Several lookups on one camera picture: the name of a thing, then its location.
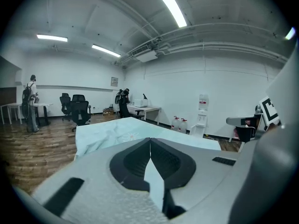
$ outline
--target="ceiling beam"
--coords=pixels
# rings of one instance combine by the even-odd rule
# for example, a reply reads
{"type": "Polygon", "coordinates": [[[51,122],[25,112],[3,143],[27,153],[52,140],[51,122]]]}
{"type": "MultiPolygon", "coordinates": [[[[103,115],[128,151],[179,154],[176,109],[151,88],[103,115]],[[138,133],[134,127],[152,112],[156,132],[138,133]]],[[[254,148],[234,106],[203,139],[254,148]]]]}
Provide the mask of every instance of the ceiling beam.
{"type": "Polygon", "coordinates": [[[48,26],[49,26],[49,31],[51,31],[51,14],[50,14],[50,0],[47,0],[47,19],[48,19],[48,26]]]}
{"type": "Polygon", "coordinates": [[[145,36],[152,39],[155,36],[159,36],[159,32],[151,25],[141,14],[133,9],[129,4],[123,0],[102,0],[109,5],[113,5],[126,17],[128,17],[145,36]]]}
{"type": "Polygon", "coordinates": [[[113,50],[115,50],[124,41],[127,41],[131,36],[133,36],[138,30],[136,28],[131,28],[127,33],[116,43],[113,50]]]}
{"type": "Polygon", "coordinates": [[[231,0],[231,6],[229,6],[230,17],[233,21],[239,20],[242,0],[231,0]]]}
{"type": "Polygon", "coordinates": [[[93,7],[93,10],[92,12],[90,13],[90,16],[88,17],[88,20],[86,22],[86,25],[85,25],[85,29],[84,29],[84,33],[86,33],[90,27],[90,23],[91,23],[91,20],[93,19],[94,17],[94,14],[96,12],[96,10],[98,9],[98,6],[97,5],[94,5],[93,7]]]}

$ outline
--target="table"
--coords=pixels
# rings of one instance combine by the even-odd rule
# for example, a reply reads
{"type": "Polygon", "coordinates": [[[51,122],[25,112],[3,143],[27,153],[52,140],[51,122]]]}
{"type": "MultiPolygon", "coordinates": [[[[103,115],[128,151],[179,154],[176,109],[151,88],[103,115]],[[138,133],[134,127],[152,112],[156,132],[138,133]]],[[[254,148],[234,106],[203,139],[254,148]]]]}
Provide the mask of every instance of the table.
{"type": "Polygon", "coordinates": [[[2,110],[2,108],[3,108],[4,106],[7,106],[7,112],[8,112],[9,123],[12,124],[12,123],[11,123],[11,117],[10,117],[10,109],[11,109],[11,108],[17,108],[17,109],[18,109],[18,116],[19,116],[19,119],[20,119],[20,124],[22,124],[21,105],[22,105],[22,104],[18,104],[18,103],[11,103],[11,104],[6,104],[6,105],[1,105],[1,106],[0,106],[0,109],[1,109],[2,123],[4,124],[4,118],[3,118],[3,110],[2,110]]]}
{"type": "Polygon", "coordinates": [[[50,105],[53,105],[53,103],[34,103],[33,106],[35,106],[36,108],[36,117],[37,117],[37,125],[41,126],[41,122],[39,120],[39,115],[38,115],[38,107],[43,106],[43,114],[44,114],[44,118],[45,118],[45,125],[48,126],[50,124],[49,120],[48,120],[48,114],[47,114],[47,107],[49,107],[50,105]]]}
{"type": "Polygon", "coordinates": [[[147,106],[147,107],[136,107],[134,105],[127,105],[128,111],[131,114],[136,114],[135,110],[143,110],[144,111],[144,120],[146,120],[146,113],[151,112],[151,111],[156,111],[158,110],[158,122],[157,124],[159,125],[160,122],[160,114],[161,114],[161,107],[155,107],[155,106],[147,106]]]}
{"type": "Polygon", "coordinates": [[[166,139],[194,147],[221,150],[218,141],[197,138],[130,117],[78,126],[75,159],[98,149],[147,137],[166,139]]]}

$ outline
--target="wooden floor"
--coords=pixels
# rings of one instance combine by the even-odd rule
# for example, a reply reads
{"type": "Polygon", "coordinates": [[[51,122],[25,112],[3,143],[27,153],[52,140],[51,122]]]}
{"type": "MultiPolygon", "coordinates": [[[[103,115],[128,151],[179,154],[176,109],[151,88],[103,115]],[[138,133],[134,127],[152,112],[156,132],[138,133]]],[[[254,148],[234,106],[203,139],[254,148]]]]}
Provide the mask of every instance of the wooden floor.
{"type": "MultiPolygon", "coordinates": [[[[91,123],[106,122],[117,116],[94,115],[91,123]]],[[[73,161],[76,153],[75,126],[72,121],[51,119],[49,126],[29,135],[26,125],[14,121],[0,125],[0,158],[13,185],[28,193],[43,180],[73,161]]],[[[219,140],[222,150],[237,152],[239,142],[219,140]]]]}

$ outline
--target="ceiling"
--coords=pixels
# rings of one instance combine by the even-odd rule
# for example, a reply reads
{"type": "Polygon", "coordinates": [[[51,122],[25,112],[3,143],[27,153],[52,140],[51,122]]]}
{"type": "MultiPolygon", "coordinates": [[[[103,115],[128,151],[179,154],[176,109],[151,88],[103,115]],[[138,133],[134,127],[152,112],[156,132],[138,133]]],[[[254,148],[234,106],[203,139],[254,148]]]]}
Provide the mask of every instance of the ceiling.
{"type": "Polygon", "coordinates": [[[26,0],[16,11],[6,39],[26,52],[45,49],[80,53],[128,67],[131,51],[148,44],[159,56],[191,49],[223,49],[285,63],[295,39],[270,0],[176,0],[187,27],[178,28],[162,0],[26,0]],[[68,42],[39,40],[57,35],[68,42]],[[120,58],[91,48],[114,51],[120,58]]]}

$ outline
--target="black office chair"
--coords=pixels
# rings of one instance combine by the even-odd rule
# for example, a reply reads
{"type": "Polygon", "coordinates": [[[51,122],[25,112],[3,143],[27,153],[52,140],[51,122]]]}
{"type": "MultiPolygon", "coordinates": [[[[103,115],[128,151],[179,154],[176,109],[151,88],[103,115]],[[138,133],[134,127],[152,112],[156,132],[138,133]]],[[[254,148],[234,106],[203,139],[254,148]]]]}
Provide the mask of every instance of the black office chair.
{"type": "Polygon", "coordinates": [[[85,101],[84,95],[73,95],[72,101],[85,101]]]}
{"type": "Polygon", "coordinates": [[[71,101],[71,119],[77,124],[77,126],[88,125],[86,122],[89,121],[90,114],[90,105],[88,105],[88,101],[71,101]]]}
{"type": "Polygon", "coordinates": [[[71,102],[71,98],[69,96],[63,96],[63,93],[62,93],[62,96],[59,97],[60,98],[60,102],[61,102],[61,111],[62,113],[65,114],[65,116],[62,118],[62,120],[64,120],[65,118],[67,118],[69,121],[71,120],[70,118],[70,113],[71,113],[71,105],[70,105],[70,102],[71,102]]]}
{"type": "Polygon", "coordinates": [[[133,117],[136,119],[141,119],[142,117],[144,117],[144,115],[139,115],[140,112],[142,112],[143,110],[135,110],[137,112],[137,115],[134,114],[130,114],[127,104],[123,102],[123,97],[119,100],[119,107],[120,107],[120,112],[123,115],[123,118],[128,118],[128,117],[133,117]]]}

